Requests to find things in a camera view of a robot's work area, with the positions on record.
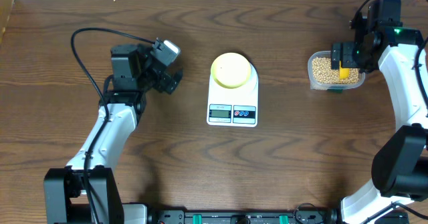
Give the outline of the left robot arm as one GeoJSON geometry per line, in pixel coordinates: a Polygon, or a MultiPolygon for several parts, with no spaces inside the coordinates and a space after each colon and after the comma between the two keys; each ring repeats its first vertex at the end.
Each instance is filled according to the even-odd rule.
{"type": "Polygon", "coordinates": [[[136,129],[151,90],[172,94],[182,71],[167,68],[181,50],[169,40],[117,45],[111,49],[112,75],[104,82],[98,119],[78,153],[64,168],[49,169],[44,180],[48,223],[146,223],[140,203],[123,203],[114,169],[136,129]]]}

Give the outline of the yellow measuring scoop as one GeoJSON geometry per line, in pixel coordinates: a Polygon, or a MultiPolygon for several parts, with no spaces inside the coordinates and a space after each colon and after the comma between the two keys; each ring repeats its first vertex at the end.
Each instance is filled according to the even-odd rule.
{"type": "Polygon", "coordinates": [[[342,67],[342,62],[339,61],[339,79],[346,80],[350,76],[350,69],[342,67]]]}

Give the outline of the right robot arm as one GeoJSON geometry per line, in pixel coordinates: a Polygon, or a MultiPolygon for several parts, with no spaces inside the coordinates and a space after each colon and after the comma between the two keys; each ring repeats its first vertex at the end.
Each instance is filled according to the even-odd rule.
{"type": "Polygon", "coordinates": [[[416,29],[359,27],[352,60],[365,72],[384,76],[395,114],[396,132],[375,154],[371,178],[343,198],[327,223],[375,223],[391,211],[427,199],[427,41],[416,29]]]}

